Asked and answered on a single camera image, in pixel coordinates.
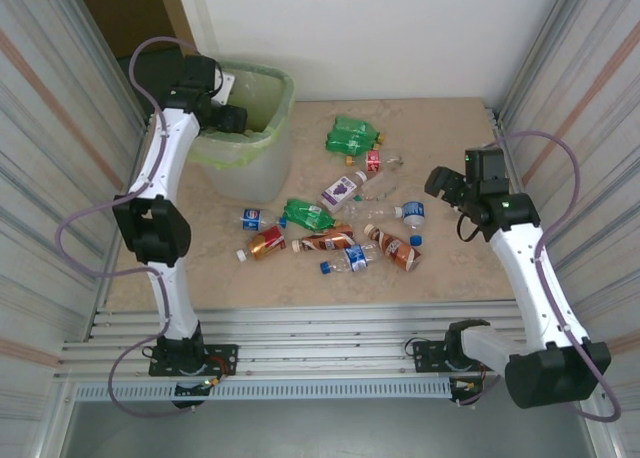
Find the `crushed green plastic bottle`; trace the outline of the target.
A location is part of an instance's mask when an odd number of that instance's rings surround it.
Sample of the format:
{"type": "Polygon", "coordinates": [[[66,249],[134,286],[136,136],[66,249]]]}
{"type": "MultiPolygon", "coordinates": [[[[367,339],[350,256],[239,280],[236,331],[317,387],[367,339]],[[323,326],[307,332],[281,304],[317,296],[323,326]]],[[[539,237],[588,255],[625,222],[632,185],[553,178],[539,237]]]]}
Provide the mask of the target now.
{"type": "Polygon", "coordinates": [[[330,229],[336,223],[324,208],[296,198],[287,200],[283,215],[288,222],[314,232],[330,229]]]}

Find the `brown wooden door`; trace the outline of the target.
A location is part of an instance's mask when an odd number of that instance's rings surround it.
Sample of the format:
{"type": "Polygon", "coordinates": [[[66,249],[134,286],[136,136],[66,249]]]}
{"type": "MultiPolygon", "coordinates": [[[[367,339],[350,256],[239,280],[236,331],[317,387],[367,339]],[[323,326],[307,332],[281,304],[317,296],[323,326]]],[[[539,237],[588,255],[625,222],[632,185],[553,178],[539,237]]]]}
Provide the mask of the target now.
{"type": "Polygon", "coordinates": [[[130,56],[144,40],[194,41],[181,0],[83,0],[113,55],[130,56]]]}

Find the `aluminium rail frame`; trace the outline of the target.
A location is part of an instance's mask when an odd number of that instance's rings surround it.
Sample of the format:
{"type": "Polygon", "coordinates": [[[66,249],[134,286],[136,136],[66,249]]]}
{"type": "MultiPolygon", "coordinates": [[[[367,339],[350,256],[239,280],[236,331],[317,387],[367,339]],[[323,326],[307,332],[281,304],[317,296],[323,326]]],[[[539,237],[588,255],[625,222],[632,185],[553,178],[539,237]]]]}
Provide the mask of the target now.
{"type": "MultiPolygon", "coordinates": [[[[439,340],[449,325],[484,319],[506,337],[524,343],[524,324],[513,301],[398,305],[200,310],[208,344],[236,344],[239,379],[388,378],[414,372],[404,352],[411,337],[439,340]]],[[[88,341],[63,346],[57,381],[145,380],[149,361],[140,351],[116,358],[158,328],[153,312],[101,312],[88,341]]]]}

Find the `grape juice bottle purple label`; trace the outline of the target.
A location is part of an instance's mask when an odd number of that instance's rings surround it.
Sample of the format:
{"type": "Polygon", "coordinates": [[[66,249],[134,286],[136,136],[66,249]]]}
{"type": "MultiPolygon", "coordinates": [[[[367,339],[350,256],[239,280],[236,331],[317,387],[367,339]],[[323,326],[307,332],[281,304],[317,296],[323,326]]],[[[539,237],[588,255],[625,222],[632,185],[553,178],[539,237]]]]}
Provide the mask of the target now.
{"type": "Polygon", "coordinates": [[[316,203],[329,213],[336,213],[360,191],[368,179],[362,170],[343,175],[318,196],[316,203]]]}

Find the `translucent plastic waste bin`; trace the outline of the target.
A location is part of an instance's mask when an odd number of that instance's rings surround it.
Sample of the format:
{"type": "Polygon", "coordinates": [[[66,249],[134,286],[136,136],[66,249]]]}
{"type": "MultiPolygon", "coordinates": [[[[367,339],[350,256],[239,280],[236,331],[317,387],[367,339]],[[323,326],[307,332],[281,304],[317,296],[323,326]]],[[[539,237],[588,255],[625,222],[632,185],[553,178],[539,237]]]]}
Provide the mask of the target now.
{"type": "Polygon", "coordinates": [[[284,185],[291,165],[289,121],[284,134],[270,151],[244,167],[218,170],[199,164],[208,173],[216,191],[226,197],[252,203],[274,200],[284,185]]]}

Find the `clear bottle green cap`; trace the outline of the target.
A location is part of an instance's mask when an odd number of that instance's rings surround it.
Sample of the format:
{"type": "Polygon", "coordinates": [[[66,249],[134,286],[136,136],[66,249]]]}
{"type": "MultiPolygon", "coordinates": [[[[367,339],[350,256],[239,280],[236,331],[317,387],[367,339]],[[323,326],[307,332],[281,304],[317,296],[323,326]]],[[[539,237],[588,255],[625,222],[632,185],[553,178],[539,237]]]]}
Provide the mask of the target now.
{"type": "Polygon", "coordinates": [[[382,201],[393,194],[398,186],[397,175],[390,170],[374,173],[355,195],[355,201],[382,201]]]}

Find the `red gold label bottle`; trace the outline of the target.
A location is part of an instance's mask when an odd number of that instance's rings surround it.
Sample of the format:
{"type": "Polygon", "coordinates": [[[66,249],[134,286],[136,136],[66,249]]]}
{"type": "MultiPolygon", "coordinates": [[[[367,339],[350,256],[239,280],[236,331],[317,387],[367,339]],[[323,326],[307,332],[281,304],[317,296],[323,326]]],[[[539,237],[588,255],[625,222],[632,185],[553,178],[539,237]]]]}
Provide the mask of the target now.
{"type": "Polygon", "coordinates": [[[260,261],[286,248],[286,239],[280,226],[274,225],[257,233],[243,249],[236,251],[240,262],[260,261]]]}

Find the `brown coffee drink bottle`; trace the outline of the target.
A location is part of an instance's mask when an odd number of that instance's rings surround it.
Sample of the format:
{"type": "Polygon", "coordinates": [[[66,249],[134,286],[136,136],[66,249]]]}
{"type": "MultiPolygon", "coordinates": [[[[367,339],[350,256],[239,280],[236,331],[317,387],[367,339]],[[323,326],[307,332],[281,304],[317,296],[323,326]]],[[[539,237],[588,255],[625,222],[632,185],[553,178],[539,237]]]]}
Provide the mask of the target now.
{"type": "Polygon", "coordinates": [[[384,232],[374,224],[367,224],[364,233],[378,244],[383,254],[398,268],[411,272],[419,264],[421,253],[405,240],[384,232]]]}
{"type": "Polygon", "coordinates": [[[291,242],[295,253],[333,251],[355,245],[354,232],[349,225],[340,225],[291,242]]]}

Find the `green plastic bin liner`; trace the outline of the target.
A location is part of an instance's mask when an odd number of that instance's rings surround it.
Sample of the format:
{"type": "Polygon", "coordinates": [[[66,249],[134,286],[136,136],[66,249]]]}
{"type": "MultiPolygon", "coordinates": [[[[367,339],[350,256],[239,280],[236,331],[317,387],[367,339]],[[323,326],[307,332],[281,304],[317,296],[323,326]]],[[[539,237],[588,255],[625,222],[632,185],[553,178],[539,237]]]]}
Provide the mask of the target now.
{"type": "Polygon", "coordinates": [[[223,60],[235,76],[228,103],[247,110],[246,130],[230,133],[205,128],[194,140],[188,159],[218,170],[244,167],[279,141],[295,102],[295,83],[285,71],[238,60],[223,60]]]}

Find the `blue label water bottle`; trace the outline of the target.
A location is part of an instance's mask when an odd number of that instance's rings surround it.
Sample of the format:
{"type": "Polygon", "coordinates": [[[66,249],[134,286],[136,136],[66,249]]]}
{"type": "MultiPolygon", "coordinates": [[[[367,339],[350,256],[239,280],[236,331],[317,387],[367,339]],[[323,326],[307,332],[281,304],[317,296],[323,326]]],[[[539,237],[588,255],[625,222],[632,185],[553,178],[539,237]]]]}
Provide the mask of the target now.
{"type": "Polygon", "coordinates": [[[425,221],[424,204],[419,201],[408,201],[402,205],[403,223],[412,230],[420,230],[425,221]]]}
{"type": "Polygon", "coordinates": [[[329,258],[320,263],[321,273],[355,273],[366,269],[372,262],[382,257],[379,245],[374,241],[355,244],[333,251],[329,258]]]}

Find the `clear bottle red label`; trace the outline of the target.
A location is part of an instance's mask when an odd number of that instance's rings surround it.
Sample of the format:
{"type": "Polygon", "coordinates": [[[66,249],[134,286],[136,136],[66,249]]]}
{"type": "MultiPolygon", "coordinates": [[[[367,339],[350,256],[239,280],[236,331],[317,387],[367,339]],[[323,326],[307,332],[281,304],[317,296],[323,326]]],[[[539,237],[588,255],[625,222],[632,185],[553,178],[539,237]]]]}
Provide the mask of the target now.
{"type": "Polygon", "coordinates": [[[377,173],[401,167],[404,164],[404,159],[397,150],[374,149],[357,156],[347,156],[345,163],[347,166],[357,166],[367,172],[377,173]]]}

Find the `green soda bottle yellow cap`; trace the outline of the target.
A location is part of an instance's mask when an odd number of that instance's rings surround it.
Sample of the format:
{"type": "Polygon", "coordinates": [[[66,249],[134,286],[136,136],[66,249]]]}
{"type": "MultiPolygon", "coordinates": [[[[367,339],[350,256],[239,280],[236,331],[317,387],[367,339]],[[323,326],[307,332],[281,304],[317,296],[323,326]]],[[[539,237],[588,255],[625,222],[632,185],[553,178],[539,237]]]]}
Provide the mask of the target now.
{"type": "Polygon", "coordinates": [[[333,130],[327,134],[325,148],[331,152],[339,152],[348,156],[358,156],[370,151],[377,144],[375,138],[342,130],[333,130]]]}
{"type": "Polygon", "coordinates": [[[386,138],[386,135],[378,131],[371,123],[346,115],[337,115],[333,128],[335,130],[357,134],[360,137],[373,140],[376,143],[383,143],[386,138]]]}

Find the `clear bottle white cap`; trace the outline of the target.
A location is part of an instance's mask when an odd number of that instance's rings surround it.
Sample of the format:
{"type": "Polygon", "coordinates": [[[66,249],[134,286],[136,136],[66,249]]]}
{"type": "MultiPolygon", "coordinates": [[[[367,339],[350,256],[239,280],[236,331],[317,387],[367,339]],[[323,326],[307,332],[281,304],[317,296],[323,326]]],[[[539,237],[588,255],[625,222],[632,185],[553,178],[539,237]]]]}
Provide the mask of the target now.
{"type": "Polygon", "coordinates": [[[383,223],[400,219],[400,206],[383,201],[350,201],[341,210],[341,219],[349,224],[356,222],[383,223]]]}

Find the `Pepsi bottle blue label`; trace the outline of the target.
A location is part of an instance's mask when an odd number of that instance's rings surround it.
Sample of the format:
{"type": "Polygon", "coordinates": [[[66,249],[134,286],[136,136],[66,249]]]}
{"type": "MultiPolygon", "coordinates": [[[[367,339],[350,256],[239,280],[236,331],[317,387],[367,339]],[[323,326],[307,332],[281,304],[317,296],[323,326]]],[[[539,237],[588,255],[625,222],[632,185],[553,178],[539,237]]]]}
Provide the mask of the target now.
{"type": "Polygon", "coordinates": [[[240,223],[244,231],[264,231],[273,226],[283,229],[287,227],[287,219],[284,216],[277,216],[275,213],[257,208],[245,208],[242,211],[240,223]]]}

